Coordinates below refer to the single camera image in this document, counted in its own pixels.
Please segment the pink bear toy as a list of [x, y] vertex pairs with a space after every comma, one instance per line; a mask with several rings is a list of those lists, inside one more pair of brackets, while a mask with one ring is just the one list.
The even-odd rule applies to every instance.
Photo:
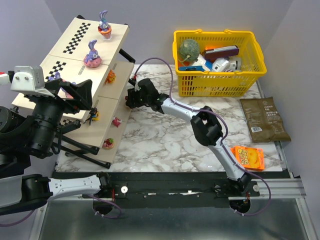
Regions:
[[115, 127], [119, 127], [121, 124], [122, 124], [122, 120], [116, 116], [113, 117], [112, 119], [112, 124], [115, 126]]

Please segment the purple bunny cupcake toy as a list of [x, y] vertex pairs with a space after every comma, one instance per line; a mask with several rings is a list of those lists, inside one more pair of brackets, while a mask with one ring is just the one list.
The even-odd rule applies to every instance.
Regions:
[[107, 10], [103, 10], [99, 13], [99, 24], [98, 24], [98, 32], [107, 40], [111, 39], [112, 27], [106, 20], [105, 16], [108, 13]]

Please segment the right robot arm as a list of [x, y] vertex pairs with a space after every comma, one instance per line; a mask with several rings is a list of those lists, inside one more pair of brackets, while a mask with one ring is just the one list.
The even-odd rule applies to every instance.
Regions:
[[149, 107], [155, 112], [190, 123], [197, 142], [208, 147], [223, 166], [231, 188], [239, 193], [247, 190], [252, 177], [238, 163], [230, 148], [223, 143], [222, 126], [210, 107], [198, 108], [179, 101], [173, 102], [169, 95], [159, 93], [149, 78], [140, 81], [131, 78], [129, 83], [134, 87], [127, 91], [127, 107]]

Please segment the orange dragon toy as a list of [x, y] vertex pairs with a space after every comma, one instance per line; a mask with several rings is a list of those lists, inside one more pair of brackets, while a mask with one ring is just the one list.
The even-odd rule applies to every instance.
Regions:
[[104, 84], [112, 84], [116, 80], [116, 74], [114, 71], [111, 69], [104, 81]]

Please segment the purple bunny pink donut toy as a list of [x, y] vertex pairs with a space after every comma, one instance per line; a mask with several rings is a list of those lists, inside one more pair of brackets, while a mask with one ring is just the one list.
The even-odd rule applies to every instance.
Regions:
[[[54, 81], [54, 80], [58, 80], [61, 78], [61, 74], [57, 71], [55, 72], [54, 76], [50, 76], [48, 78], [48, 81], [51, 82], [51, 81]], [[60, 94], [60, 92], [63, 92], [64, 93], [64, 97], [67, 98], [67, 99], [73, 99], [74, 97], [71, 96], [65, 89], [61, 88], [59, 91], [58, 91], [58, 94]]]

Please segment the strawberry tart toy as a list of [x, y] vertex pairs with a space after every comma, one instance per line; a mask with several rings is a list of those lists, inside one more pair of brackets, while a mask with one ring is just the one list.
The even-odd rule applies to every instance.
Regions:
[[109, 150], [112, 149], [115, 145], [114, 139], [113, 138], [107, 138], [104, 140], [102, 148]]

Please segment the black dragon toy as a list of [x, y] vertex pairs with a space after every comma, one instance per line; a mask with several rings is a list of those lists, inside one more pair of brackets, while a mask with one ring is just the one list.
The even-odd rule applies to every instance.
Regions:
[[96, 122], [100, 120], [100, 113], [96, 107], [92, 108], [89, 112], [89, 117], [85, 120], [85, 122], [88, 122], [89, 125], [92, 124], [92, 122]]

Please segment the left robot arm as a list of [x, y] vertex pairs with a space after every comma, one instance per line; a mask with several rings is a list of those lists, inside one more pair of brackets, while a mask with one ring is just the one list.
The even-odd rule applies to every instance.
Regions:
[[54, 179], [41, 174], [23, 175], [30, 157], [39, 159], [59, 154], [63, 134], [80, 127], [60, 124], [62, 116], [89, 110], [92, 106], [93, 82], [88, 79], [76, 85], [56, 79], [44, 84], [49, 96], [26, 94], [34, 102], [31, 115], [0, 109], [0, 214], [2, 216], [34, 211], [47, 202], [75, 195], [102, 196], [112, 188], [106, 172], [82, 178]]

